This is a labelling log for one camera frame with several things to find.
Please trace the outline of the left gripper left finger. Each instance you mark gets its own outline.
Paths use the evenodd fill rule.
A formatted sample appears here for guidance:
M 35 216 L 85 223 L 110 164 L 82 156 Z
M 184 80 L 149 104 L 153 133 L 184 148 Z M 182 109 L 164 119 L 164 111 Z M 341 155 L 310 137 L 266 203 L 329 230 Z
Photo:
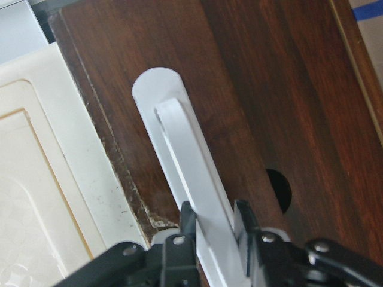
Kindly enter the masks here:
M 133 242 L 114 245 L 61 281 L 62 286 L 199 286 L 196 214 L 182 203 L 180 230 L 149 250 Z

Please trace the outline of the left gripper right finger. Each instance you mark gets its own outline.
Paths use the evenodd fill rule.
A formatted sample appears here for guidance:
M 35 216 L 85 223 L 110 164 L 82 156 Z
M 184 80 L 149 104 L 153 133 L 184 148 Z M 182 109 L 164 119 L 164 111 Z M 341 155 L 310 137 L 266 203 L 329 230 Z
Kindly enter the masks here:
M 250 204 L 236 200 L 234 232 L 251 286 L 382 286 L 382 267 L 319 238 L 294 245 L 282 230 L 261 228 Z

